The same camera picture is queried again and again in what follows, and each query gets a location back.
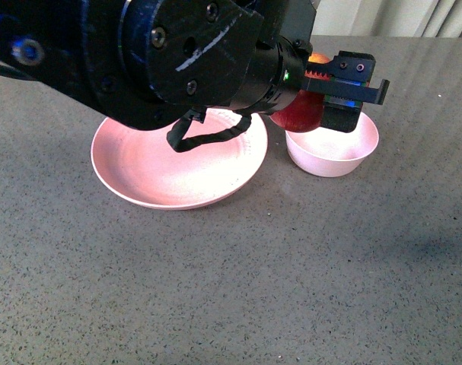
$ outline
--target red apple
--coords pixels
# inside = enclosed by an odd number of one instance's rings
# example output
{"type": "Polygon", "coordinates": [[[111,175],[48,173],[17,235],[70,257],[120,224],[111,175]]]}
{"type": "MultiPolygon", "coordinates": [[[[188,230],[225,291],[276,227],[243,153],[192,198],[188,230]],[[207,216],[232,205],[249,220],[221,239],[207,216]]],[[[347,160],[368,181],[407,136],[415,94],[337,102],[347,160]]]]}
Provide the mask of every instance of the red apple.
{"type": "MultiPolygon", "coordinates": [[[[312,53],[309,62],[328,63],[330,59],[321,53],[312,53]]],[[[306,72],[309,78],[328,80],[328,77],[306,72]]],[[[293,102],[283,110],[273,113],[271,120],[290,132],[309,132],[320,126],[323,115],[323,95],[300,90],[293,102]]]]}

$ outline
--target pink bowl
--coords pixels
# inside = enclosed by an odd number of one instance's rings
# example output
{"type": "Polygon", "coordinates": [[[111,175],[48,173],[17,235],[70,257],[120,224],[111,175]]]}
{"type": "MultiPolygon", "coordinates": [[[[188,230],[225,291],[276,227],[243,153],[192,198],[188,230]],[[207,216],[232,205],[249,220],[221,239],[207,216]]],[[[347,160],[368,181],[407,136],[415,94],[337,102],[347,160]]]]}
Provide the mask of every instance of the pink bowl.
{"type": "Polygon", "coordinates": [[[351,173],[376,149],[379,133],[374,122],[361,113],[354,132],[318,128],[307,133],[286,132],[288,153],[308,173],[338,177],[351,173]]]}

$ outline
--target white wall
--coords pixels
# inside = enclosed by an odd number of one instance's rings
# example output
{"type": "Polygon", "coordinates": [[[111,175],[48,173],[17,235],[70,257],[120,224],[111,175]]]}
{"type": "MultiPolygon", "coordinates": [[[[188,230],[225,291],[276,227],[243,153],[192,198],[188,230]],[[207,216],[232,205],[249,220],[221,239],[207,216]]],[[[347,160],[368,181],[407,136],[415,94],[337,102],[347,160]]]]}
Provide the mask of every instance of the white wall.
{"type": "Polygon", "coordinates": [[[462,0],[321,0],[314,34],[462,37],[462,0]]]}

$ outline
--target table surface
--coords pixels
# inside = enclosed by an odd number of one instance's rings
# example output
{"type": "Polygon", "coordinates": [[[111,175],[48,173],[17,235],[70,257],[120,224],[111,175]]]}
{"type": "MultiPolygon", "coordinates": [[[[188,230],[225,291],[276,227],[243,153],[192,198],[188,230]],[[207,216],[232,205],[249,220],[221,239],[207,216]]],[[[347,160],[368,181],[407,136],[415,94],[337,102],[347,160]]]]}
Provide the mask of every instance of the table surface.
{"type": "Polygon", "coordinates": [[[462,363],[462,40],[313,42],[391,80],[378,149],[311,176],[267,120],[255,177],[193,211],[114,195],[103,116],[0,78],[0,364],[462,363]]]}

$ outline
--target white marking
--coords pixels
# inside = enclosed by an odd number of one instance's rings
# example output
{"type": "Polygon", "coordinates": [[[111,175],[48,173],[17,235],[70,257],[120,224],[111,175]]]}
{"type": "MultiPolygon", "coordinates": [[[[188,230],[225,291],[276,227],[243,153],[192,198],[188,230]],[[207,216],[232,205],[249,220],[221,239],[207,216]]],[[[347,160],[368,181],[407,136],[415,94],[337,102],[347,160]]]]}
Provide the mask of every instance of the white marking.
{"type": "Polygon", "coordinates": [[[224,36],[229,32],[229,30],[236,24],[237,18],[235,18],[221,33],[218,34],[214,40],[209,43],[202,51],[201,50],[196,50],[193,53],[193,56],[187,59],[184,63],[182,63],[180,66],[175,68],[175,71],[180,72],[183,71],[185,68],[188,66],[192,65],[195,63],[197,59],[199,59],[203,54],[207,53],[210,49],[212,49],[219,41],[224,38],[224,36]]]}

